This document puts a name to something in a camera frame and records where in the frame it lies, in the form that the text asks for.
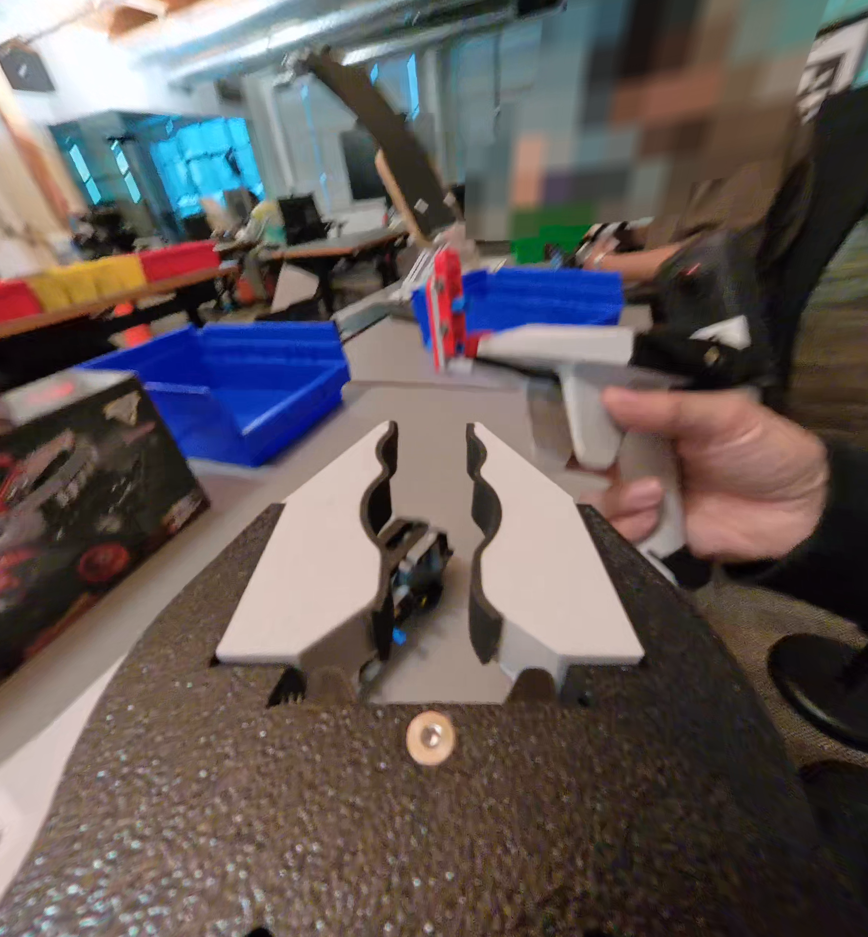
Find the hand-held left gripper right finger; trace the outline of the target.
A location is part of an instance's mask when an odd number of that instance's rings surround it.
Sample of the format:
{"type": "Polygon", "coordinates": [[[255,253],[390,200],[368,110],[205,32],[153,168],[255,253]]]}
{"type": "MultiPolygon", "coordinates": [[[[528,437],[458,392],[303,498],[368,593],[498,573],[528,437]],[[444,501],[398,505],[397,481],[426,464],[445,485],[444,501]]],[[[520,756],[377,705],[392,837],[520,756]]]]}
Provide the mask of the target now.
{"type": "Polygon", "coordinates": [[[482,540],[469,589],[479,662],[510,679],[636,666],[644,650],[578,504],[485,425],[465,430],[471,514],[482,540]]]}

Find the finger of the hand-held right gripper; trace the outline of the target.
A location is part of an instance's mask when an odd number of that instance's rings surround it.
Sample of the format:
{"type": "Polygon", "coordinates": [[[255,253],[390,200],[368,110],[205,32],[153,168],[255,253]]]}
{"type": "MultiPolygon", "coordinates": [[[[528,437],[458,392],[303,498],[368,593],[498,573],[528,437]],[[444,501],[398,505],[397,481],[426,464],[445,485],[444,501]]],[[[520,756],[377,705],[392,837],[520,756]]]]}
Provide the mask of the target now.
{"type": "Polygon", "coordinates": [[[475,356],[522,365],[627,365],[635,343],[622,326],[528,324],[480,337],[475,356]]]}

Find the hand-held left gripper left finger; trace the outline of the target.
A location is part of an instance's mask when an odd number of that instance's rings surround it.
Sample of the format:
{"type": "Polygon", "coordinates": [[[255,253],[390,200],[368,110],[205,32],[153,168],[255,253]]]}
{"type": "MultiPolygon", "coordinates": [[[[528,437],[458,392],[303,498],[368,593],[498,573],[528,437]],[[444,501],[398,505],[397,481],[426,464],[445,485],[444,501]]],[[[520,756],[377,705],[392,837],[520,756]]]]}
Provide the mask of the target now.
{"type": "Polygon", "coordinates": [[[391,560],[397,423],[378,424],[280,504],[216,649],[223,664],[357,673],[393,645],[391,560]]]}

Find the black toy chassis assembly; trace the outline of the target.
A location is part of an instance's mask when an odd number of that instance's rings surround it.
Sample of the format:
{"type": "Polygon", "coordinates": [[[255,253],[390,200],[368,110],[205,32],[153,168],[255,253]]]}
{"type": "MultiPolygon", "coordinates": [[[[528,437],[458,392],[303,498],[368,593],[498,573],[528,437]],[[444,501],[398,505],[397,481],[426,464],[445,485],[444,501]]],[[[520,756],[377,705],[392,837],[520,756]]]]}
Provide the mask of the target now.
{"type": "Polygon", "coordinates": [[[380,534],[380,545],[384,590],[381,609],[371,617],[372,651],[359,671],[361,692],[416,644],[417,633],[440,603],[453,556],[445,530],[416,518],[392,519],[380,534]]]}

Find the red toy beam assembly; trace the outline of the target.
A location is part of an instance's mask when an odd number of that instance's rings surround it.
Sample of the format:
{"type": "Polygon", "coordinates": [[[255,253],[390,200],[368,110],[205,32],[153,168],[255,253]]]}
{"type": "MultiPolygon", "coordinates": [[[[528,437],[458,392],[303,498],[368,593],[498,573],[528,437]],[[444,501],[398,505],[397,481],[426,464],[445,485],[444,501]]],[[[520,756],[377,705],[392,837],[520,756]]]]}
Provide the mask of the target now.
{"type": "Polygon", "coordinates": [[[467,326],[461,261],[452,248],[438,248],[433,255],[426,309],[432,361],[438,372],[445,372],[454,360],[477,356],[484,333],[473,332],[467,326]]]}

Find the person's right forearm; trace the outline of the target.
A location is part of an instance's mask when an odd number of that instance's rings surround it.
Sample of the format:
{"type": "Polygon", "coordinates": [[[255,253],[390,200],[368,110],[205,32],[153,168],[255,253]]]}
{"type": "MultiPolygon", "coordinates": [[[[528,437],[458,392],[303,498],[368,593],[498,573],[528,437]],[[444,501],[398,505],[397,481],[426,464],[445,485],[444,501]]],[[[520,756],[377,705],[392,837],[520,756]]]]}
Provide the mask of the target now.
{"type": "Polygon", "coordinates": [[[829,480],[814,532],[787,555],[723,567],[754,585],[838,615],[868,635],[868,450],[826,443],[829,480]]]}

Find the grey desk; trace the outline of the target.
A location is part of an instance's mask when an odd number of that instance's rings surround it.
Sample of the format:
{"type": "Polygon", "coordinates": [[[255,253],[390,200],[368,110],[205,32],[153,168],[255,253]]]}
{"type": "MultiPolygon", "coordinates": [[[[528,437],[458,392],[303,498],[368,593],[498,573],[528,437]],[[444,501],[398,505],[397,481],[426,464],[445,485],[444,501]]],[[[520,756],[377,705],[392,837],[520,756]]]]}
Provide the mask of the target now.
{"type": "Polygon", "coordinates": [[[53,803],[66,762],[120,662],[145,629],[263,510],[283,501],[385,420],[400,431],[395,514],[447,530],[455,555],[445,592],[417,645],[390,664],[370,699],[381,704],[499,702],[510,679],[469,644],[467,589],[478,542],[465,470],[465,425],[485,424],[576,500],[595,506],[603,474],[565,465],[567,431],[554,385],[464,367],[437,375],[413,326],[384,321],[345,345],[344,404],[273,464],[191,461],[211,509],[59,633],[0,686],[0,900],[53,803]]]}

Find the person's right hand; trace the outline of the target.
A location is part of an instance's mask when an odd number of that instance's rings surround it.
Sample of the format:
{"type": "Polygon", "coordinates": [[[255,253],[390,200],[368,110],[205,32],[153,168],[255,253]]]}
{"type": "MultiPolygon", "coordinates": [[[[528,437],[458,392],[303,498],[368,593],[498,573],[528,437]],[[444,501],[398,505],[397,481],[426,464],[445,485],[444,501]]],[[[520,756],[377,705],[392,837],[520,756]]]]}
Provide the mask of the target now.
{"type": "Polygon", "coordinates": [[[780,559],[815,531],[829,467],[826,445],[811,431],[742,392],[608,388],[602,399],[617,425],[672,444],[694,556],[780,559]]]}

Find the blue plastic bin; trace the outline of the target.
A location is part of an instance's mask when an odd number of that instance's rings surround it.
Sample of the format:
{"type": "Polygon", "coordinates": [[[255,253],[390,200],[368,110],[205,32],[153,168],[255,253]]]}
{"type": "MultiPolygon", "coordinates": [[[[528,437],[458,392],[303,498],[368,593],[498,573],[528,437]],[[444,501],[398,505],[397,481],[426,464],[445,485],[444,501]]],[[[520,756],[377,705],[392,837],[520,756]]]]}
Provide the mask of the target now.
{"type": "Polygon", "coordinates": [[[188,326],[81,365],[138,376],[184,456],[255,468],[342,403],[334,322],[188,326]]]}
{"type": "Polygon", "coordinates": [[[469,332],[529,324],[613,326],[624,306],[620,275],[582,269],[502,267],[462,275],[469,332]]]}

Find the black toy set box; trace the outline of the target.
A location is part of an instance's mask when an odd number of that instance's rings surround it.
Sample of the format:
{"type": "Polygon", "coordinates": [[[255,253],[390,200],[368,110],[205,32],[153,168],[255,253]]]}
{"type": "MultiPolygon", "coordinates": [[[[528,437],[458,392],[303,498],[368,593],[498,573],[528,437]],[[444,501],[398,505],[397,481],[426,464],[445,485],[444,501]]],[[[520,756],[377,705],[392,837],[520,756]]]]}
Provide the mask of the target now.
{"type": "Polygon", "coordinates": [[[0,395],[0,684],[210,507],[133,373],[0,395]]]}

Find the black framed poster on easel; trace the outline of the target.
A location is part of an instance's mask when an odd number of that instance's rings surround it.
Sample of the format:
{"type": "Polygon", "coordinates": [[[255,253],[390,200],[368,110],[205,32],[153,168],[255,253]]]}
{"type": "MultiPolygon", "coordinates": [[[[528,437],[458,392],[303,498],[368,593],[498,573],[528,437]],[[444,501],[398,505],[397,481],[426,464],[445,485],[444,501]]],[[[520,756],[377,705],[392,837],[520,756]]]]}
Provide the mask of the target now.
{"type": "Polygon", "coordinates": [[[850,88],[867,53],[868,6],[818,30],[797,89],[801,124],[811,123],[829,97],[850,88]]]}

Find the long wooden table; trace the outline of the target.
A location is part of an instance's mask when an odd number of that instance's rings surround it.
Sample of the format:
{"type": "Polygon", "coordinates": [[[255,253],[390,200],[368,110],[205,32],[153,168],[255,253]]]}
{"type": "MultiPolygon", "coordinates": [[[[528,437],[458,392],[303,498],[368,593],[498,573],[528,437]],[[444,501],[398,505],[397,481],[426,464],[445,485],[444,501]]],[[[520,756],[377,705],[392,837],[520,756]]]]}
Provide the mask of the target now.
{"type": "Polygon", "coordinates": [[[0,322],[0,340],[85,319],[100,324],[108,335],[178,314],[187,316],[190,323],[202,328],[204,321],[199,316],[199,309],[206,301],[201,298],[206,289],[205,284],[229,283],[239,275],[239,271],[238,262],[229,261],[217,268],[150,282],[134,290],[118,292],[87,303],[0,322]]]}

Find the row of yellow plastic bins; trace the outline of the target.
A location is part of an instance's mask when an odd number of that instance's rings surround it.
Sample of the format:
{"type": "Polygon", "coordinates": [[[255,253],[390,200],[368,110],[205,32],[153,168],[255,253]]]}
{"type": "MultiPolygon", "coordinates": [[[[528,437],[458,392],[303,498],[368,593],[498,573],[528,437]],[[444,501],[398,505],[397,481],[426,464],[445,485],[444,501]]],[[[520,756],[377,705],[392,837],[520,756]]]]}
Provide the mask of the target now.
{"type": "Polygon", "coordinates": [[[53,267],[26,277],[24,283],[41,309],[51,312],[129,294],[146,286],[147,277],[138,255],[123,254],[53,267]]]}

